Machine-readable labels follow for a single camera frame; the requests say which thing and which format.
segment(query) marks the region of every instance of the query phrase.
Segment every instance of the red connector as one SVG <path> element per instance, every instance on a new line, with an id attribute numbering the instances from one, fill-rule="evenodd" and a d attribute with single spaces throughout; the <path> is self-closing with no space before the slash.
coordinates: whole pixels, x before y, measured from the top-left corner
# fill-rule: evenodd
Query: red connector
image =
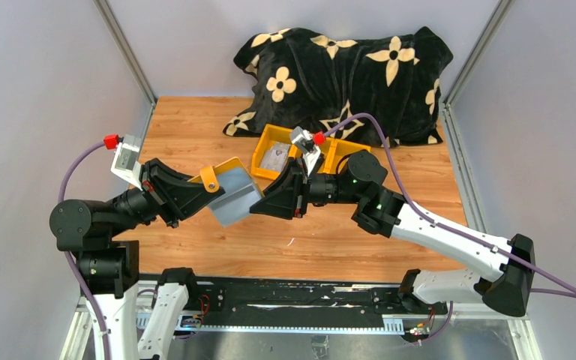
<path id="1" fill-rule="evenodd" d="M 109 150 L 115 149 L 116 146 L 120 143 L 120 136 L 117 133 L 112 133 L 110 135 L 105 136 L 103 139 L 103 143 L 105 143 L 105 147 Z"/>
<path id="2" fill-rule="evenodd" d="M 326 142 L 326 137 L 323 136 L 323 132 L 320 131 L 320 132 L 314 134 L 312 140 L 314 140 L 315 145 L 321 145 L 321 144 Z"/>

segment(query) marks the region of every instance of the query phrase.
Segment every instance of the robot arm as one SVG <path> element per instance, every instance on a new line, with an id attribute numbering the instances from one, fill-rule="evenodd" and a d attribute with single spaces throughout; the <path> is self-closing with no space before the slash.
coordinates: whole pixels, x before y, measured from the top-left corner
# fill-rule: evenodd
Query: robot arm
<path id="1" fill-rule="evenodd" d="M 158 159 L 139 165 L 137 154 L 132 154 L 137 150 L 130 145 L 123 142 L 116 149 L 112 171 L 136 187 L 107 202 L 65 200 L 53 209 L 49 227 L 56 237 L 56 247 L 75 256 L 79 272 L 100 308 L 111 359 L 165 360 L 178 315 L 188 305 L 197 305 L 195 276 L 189 268 L 163 271 L 151 320 L 137 340 L 138 241 L 112 241 L 113 237 L 139 224 L 149 225 L 156 216 L 175 228 L 179 221 L 224 194 L 224 189 L 218 184 L 211 187 L 189 182 L 190 176 Z M 95 318 L 89 301 L 87 307 Z M 102 339 L 95 325 L 96 359 L 105 359 Z"/>
<path id="2" fill-rule="evenodd" d="M 416 302 L 485 303 L 502 314 L 521 317 L 526 313 L 533 272 L 498 252 L 503 249 L 530 263 L 535 261 L 533 241 L 517 234 L 511 240 L 484 234 L 447 220 L 418 204 L 430 223 L 399 194 L 383 186 L 387 170 L 368 151 L 351 154 L 337 174 L 317 173 L 321 164 L 316 137 L 296 128 L 291 139 L 302 158 L 290 158 L 279 177 L 264 190 L 264 197 L 250 207 L 254 214 L 278 218 L 301 218 L 308 203 L 352 203 L 359 227 L 371 234 L 402 239 L 430 248 L 467 266 L 464 270 L 407 272 L 399 296 Z M 494 245 L 488 249 L 435 224 L 448 225 Z"/>
<path id="3" fill-rule="evenodd" d="M 279 177 L 264 190 L 264 197 L 250 207 L 251 214 L 289 220 L 303 217 L 308 203 L 356 204 L 352 220 L 366 232 L 415 242 L 468 266 L 465 270 L 437 273 L 408 271 L 398 290 L 405 304 L 426 309 L 437 302 L 482 302 L 509 316 L 526 313 L 533 273 L 496 249 L 533 263 L 533 242 L 529 238 L 518 234 L 509 241 L 476 232 L 416 205 L 435 221 L 496 246 L 489 250 L 419 217 L 402 195 L 383 187 L 387 170 L 369 152 L 350 155 L 337 174 L 319 174 L 322 155 L 317 136 L 297 128 L 291 139 L 303 157 L 288 159 Z M 140 165 L 137 143 L 126 136 L 116 149 L 112 165 L 112 172 L 134 188 L 107 202 L 65 200 L 53 209 L 49 225 L 57 248 L 76 257 L 79 272 L 101 307 L 109 329 L 112 359 L 164 360 L 176 314 L 197 305 L 194 274 L 189 268 L 163 271 L 151 321 L 137 340 L 138 241 L 112 241 L 113 237 L 139 224 L 149 225 L 157 216 L 176 228 L 179 221 L 196 214 L 225 190 L 210 171 L 200 172 L 202 182 L 194 182 L 191 176 L 170 169 L 158 159 Z M 87 305 L 93 313 L 92 305 Z M 94 329 L 97 359 L 103 359 L 101 333 L 97 326 Z"/>

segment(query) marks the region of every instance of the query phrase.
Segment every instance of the cable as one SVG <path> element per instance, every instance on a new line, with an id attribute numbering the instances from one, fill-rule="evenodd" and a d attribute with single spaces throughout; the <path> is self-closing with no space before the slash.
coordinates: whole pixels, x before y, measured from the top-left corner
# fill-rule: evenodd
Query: cable
<path id="1" fill-rule="evenodd" d="M 144 289 L 144 290 L 140 290 L 136 296 L 141 296 L 142 294 L 145 294 L 145 293 L 153 293 L 153 296 L 156 296 L 158 294 L 158 292 L 155 291 L 155 289 Z"/>
<path id="2" fill-rule="evenodd" d="M 573 292 L 559 291 L 559 290 L 553 290 L 553 289 L 533 288 L 533 289 L 531 289 L 531 293 L 566 296 L 566 297 L 569 297 L 569 298 L 576 299 L 576 294 L 573 293 Z"/>
<path id="3" fill-rule="evenodd" d="M 104 142 L 102 141 L 97 142 L 94 145 L 87 148 L 87 150 L 85 150 L 79 157 L 76 158 L 76 160 L 73 161 L 69 169 L 67 169 L 67 172 L 63 177 L 63 181 L 61 182 L 61 187 L 60 190 L 58 191 L 58 203 L 61 203 L 65 200 L 65 191 L 67 190 L 69 179 L 71 175 L 74 173 L 74 170 L 78 167 L 78 165 L 81 162 L 83 162 L 83 160 L 85 160 L 85 158 L 87 158 L 92 152 L 104 146 L 105 146 Z M 98 326 L 100 326 L 100 333 L 103 336 L 103 353 L 105 356 L 105 360 L 111 360 L 109 334 L 107 334 L 107 324 L 104 321 L 101 307 L 98 305 L 98 302 L 96 301 L 96 298 L 92 294 L 92 291 L 89 289 L 89 286 L 87 286 L 85 279 L 80 274 L 80 271 L 78 270 L 78 266 L 76 265 L 74 258 L 71 257 L 71 253 L 69 251 L 65 251 L 64 254 L 65 259 L 67 259 L 67 264 L 69 264 L 70 269 L 73 272 L 73 276 L 78 281 L 78 284 L 82 289 L 82 293 L 85 294 L 85 298 L 87 299 L 87 301 L 89 301 L 91 309 L 94 311 L 94 315 L 96 316 L 96 320 L 98 321 Z"/>
<path id="4" fill-rule="evenodd" d="M 383 143 L 383 148 L 385 149 L 385 156 L 387 157 L 388 162 L 389 162 L 389 166 L 391 167 L 392 175 L 394 175 L 394 178 L 396 179 L 396 183 L 398 184 L 398 187 L 400 188 L 400 192 L 403 193 L 403 197 L 405 198 L 405 200 L 407 201 L 409 206 L 412 208 L 412 210 L 418 216 L 425 219 L 426 221 L 429 221 L 431 224 L 433 224 L 436 227 L 447 230 L 450 233 L 454 233 L 454 234 L 457 234 L 459 236 L 462 236 L 465 239 L 469 239 L 469 240 L 471 240 L 471 241 L 473 241 L 479 245 L 482 245 L 486 248 L 489 248 L 489 249 L 496 248 L 494 245 L 492 245 L 492 244 L 490 244 L 484 240 L 481 240 L 479 238 L 476 238 L 475 236 L 470 235 L 464 231 L 461 231 L 459 229 L 455 229 L 449 225 L 445 225 L 444 223 L 437 223 L 434 219 L 429 217 L 427 214 L 425 214 L 421 209 L 419 209 L 416 206 L 416 204 L 412 201 L 412 198 L 410 197 L 410 195 L 407 193 L 407 190 L 405 190 L 405 187 L 403 186 L 403 182 L 401 181 L 401 177 L 398 175 L 398 172 L 396 171 L 396 166 L 394 165 L 394 159 L 392 158 L 392 154 L 389 151 L 389 144 L 388 144 L 388 141 L 386 139 L 386 136 L 383 134 L 383 129 L 381 129 L 379 122 L 372 115 L 367 114 L 365 112 L 360 112 L 359 114 L 352 115 L 349 118 L 346 118 L 345 120 L 343 120 L 342 122 L 337 124 L 336 126 L 334 126 L 329 131 L 326 131 L 323 134 L 323 136 L 329 137 L 331 134 L 334 134 L 337 130 L 339 130 L 340 128 L 342 128 L 343 126 L 348 124 L 349 122 L 356 120 L 356 119 L 360 119 L 360 118 L 366 118 L 366 119 L 370 120 L 372 122 L 372 125 L 374 125 L 374 128 L 376 128 L 376 132 L 379 134 L 379 137 Z M 506 250 L 497 249 L 497 252 L 502 254 L 505 257 L 508 257 L 510 260 L 513 260 L 516 263 L 521 264 L 522 266 L 526 267 L 527 269 L 544 276 L 548 280 L 553 281 L 555 284 L 558 284 L 561 287 L 563 287 L 567 290 L 570 290 L 576 294 L 576 287 L 575 286 L 572 286 L 570 283 L 566 283 L 565 281 L 560 280 L 558 277 L 553 276 L 552 274 L 548 273 L 547 271 L 543 270 L 542 268 L 539 268 L 538 266 L 533 265 L 532 263 L 530 263 L 524 259 L 521 259 L 520 257 L 515 256 L 514 254 L 509 253 Z"/>
<path id="5" fill-rule="evenodd" d="M 445 329 L 447 329 L 447 324 L 449 324 L 449 322 L 452 321 L 452 315 L 453 314 L 454 314 L 454 302 L 450 301 L 449 302 L 449 311 L 447 311 L 447 319 L 445 319 L 445 322 L 440 326 L 440 328 L 438 330 L 436 330 L 436 332 L 434 332 L 433 334 L 430 334 L 429 337 L 427 337 L 425 340 L 418 340 L 418 341 L 413 341 L 410 343 L 404 343 L 403 345 L 396 346 L 394 349 L 391 349 L 391 350 L 398 351 L 398 350 L 406 349 L 408 347 L 415 347 L 416 344 L 418 344 L 418 346 L 422 346 L 422 344 L 425 344 L 434 338 L 438 338 L 440 336 L 440 334 L 442 334 L 445 331 Z"/>

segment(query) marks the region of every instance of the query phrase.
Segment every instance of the white bracket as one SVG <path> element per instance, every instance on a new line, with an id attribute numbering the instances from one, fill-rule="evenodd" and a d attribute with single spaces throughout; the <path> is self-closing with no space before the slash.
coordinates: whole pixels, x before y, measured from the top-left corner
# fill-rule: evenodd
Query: white bracket
<path id="1" fill-rule="evenodd" d="M 165 283 L 157 288 L 157 300 L 153 313 L 140 341 L 138 341 L 140 359 L 153 359 L 154 356 L 159 356 L 158 359 L 167 360 L 173 332 L 176 329 L 180 312 L 187 302 L 188 290 L 186 285 Z M 136 325 L 135 314 L 133 315 L 133 325 Z"/>
<path id="2" fill-rule="evenodd" d="M 465 268 L 455 271 L 421 271 L 414 280 L 413 295 L 425 304 L 437 302 L 456 302 L 463 304 L 481 304 L 482 295 L 473 285 L 480 277 Z"/>
<path id="3" fill-rule="evenodd" d="M 475 231 L 466 226 L 462 226 L 459 223 L 455 223 L 451 220 L 445 219 L 444 217 L 431 213 L 418 204 L 416 204 L 416 206 L 418 206 L 419 210 L 438 223 L 448 225 L 464 233 L 475 236 L 485 242 L 491 243 L 494 247 L 497 247 L 497 249 L 503 249 L 509 253 L 511 252 L 512 247 L 509 245 L 509 240 L 507 238 Z M 429 223 L 416 214 L 410 204 L 403 205 L 398 213 L 398 218 L 400 219 L 400 223 L 392 228 L 392 238 L 419 244 L 457 260 L 486 281 L 494 282 L 504 274 L 503 271 L 500 270 L 500 267 L 502 264 L 506 264 L 509 261 L 506 256 L 497 251 L 491 251 L 489 248 L 477 244 L 468 238 L 464 238 L 463 236 L 454 234 L 453 232 L 449 232 Z"/>
<path id="4" fill-rule="evenodd" d="M 116 298 L 113 294 L 94 295 L 107 327 L 111 359 L 138 360 L 136 351 L 137 295 L 137 283 L 127 289 L 122 298 Z M 101 327 L 98 325 L 98 320 L 89 301 L 87 301 L 87 308 L 94 323 L 96 359 L 105 359 Z"/>
<path id="5" fill-rule="evenodd" d="M 125 135 L 122 142 L 115 148 L 115 155 L 111 164 L 112 173 L 140 189 L 143 188 L 140 184 L 140 173 L 143 171 L 143 166 L 138 162 L 141 141 L 139 137 Z"/>

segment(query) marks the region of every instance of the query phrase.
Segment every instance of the plastic container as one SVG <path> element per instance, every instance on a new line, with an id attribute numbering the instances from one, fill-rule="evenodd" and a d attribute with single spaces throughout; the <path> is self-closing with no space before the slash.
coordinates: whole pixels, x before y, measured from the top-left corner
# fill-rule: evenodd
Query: plastic container
<path id="1" fill-rule="evenodd" d="M 363 149 L 370 152 L 372 148 L 368 145 L 357 144 L 356 142 L 350 142 L 346 140 L 334 139 L 332 140 L 333 150 L 331 152 L 331 156 L 328 156 L 325 159 L 325 173 L 328 174 L 335 174 L 337 173 L 337 168 L 340 169 L 343 167 L 343 164 L 347 161 L 344 157 L 347 157 L 350 154 L 354 154 L 355 152 L 361 151 Z"/>
<path id="2" fill-rule="evenodd" d="M 253 153 L 253 163 L 250 166 L 250 173 L 254 176 L 259 176 L 264 179 L 275 180 L 279 176 L 278 171 L 273 171 L 269 169 L 264 169 L 260 165 L 264 154 L 269 150 L 275 143 L 285 143 L 290 144 L 290 132 L 292 130 L 286 129 L 285 127 L 275 126 L 267 124 L 262 132 L 262 137 L 259 138 L 255 152 Z M 297 150 L 296 147 L 291 147 L 288 153 L 289 157 L 294 157 L 294 153 Z"/>
<path id="3" fill-rule="evenodd" d="M 269 169 L 263 169 L 260 167 L 264 154 L 268 149 L 270 149 L 276 142 L 290 144 L 290 133 L 292 129 L 285 127 L 280 127 L 276 125 L 267 124 L 262 132 L 262 137 L 257 143 L 255 152 L 253 153 L 253 163 L 250 167 L 250 172 L 254 176 L 259 176 L 264 179 L 275 180 L 279 176 L 278 171 L 273 171 Z M 345 155 L 353 154 L 360 150 L 368 150 L 371 152 L 372 148 L 368 145 L 357 144 L 356 142 L 350 142 L 334 138 L 326 138 L 325 142 L 320 146 L 321 152 L 325 157 L 325 163 L 319 169 L 319 173 L 335 173 L 337 171 L 337 164 Z M 302 156 L 302 152 L 292 145 L 288 156 L 291 158 L 296 158 Z"/>

